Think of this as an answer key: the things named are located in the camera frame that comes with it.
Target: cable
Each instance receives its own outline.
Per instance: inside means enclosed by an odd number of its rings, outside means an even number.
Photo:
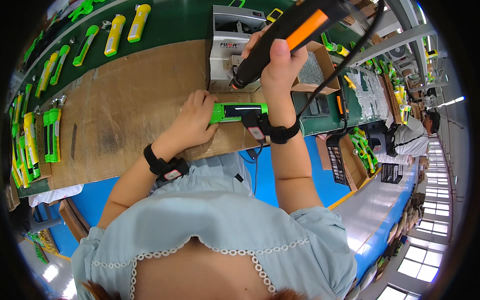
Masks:
[[[300,118],[304,110],[312,103],[313,99],[320,93],[321,90],[324,89],[334,78],[336,78],[340,72],[348,65],[350,62],[353,60],[355,55],[360,52],[360,48],[363,47],[368,41],[368,39],[373,35],[375,32],[376,28],[378,27],[378,24],[380,23],[383,15],[384,15],[384,10],[383,7],[385,6],[385,0],[379,0],[378,1],[378,12],[377,16],[375,17],[375,20],[373,21],[372,25],[368,28],[367,32],[361,37],[360,41],[357,43],[357,45],[352,49],[350,54],[343,60],[343,62],[333,71],[333,73],[330,75],[330,77],[327,78],[324,82],[322,82],[321,85],[319,85],[315,91],[310,95],[308,98],[307,103],[302,107],[300,112],[297,114],[297,119]]]
[[[243,156],[240,155],[241,158],[243,158],[243,160],[246,161],[247,163],[252,164],[252,165],[255,164],[255,188],[253,190],[254,195],[257,194],[258,157],[260,156],[260,153],[262,153],[263,148],[264,148],[264,144],[260,144],[260,150],[258,150],[257,158],[255,159],[255,162],[250,162],[246,158],[244,158]]]

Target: person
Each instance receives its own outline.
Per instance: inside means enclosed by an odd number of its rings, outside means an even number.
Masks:
[[[247,57],[263,32],[252,35]],[[261,84],[272,126],[296,122],[290,87],[307,59],[285,40],[271,46]],[[214,95],[191,93],[151,144],[166,162],[206,143]],[[357,263],[340,215],[323,207],[299,132],[271,144],[278,206],[253,197],[238,154],[190,163],[161,184],[144,156],[113,187],[96,227],[72,256],[79,299],[343,299]]]
[[[410,118],[406,125],[393,126],[386,131],[382,126],[380,130],[371,131],[371,137],[385,142],[377,143],[373,152],[381,163],[390,164],[413,164],[415,157],[424,155],[427,152],[428,137],[438,132],[440,127],[440,114],[431,111],[423,122]]]

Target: black wristband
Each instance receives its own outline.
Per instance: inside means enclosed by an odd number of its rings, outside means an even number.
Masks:
[[[144,149],[144,157],[150,166],[150,172],[159,176],[161,181],[168,181],[188,174],[189,167],[185,159],[172,158],[168,163],[162,158],[157,159],[152,151],[152,144]]]

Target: black crate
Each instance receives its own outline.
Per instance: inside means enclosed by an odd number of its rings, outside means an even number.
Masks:
[[[403,165],[382,164],[382,182],[398,184],[403,178]]]
[[[326,141],[330,164],[332,165],[333,180],[348,186],[345,168],[343,166],[342,152],[340,151],[340,140],[345,134],[332,135]]]

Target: fan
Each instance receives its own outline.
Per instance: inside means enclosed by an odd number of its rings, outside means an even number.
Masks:
[[[397,48],[394,48],[388,51],[388,53],[392,56],[393,61],[402,59],[405,56],[407,56],[407,53],[408,53],[407,46],[405,45],[398,46]]]

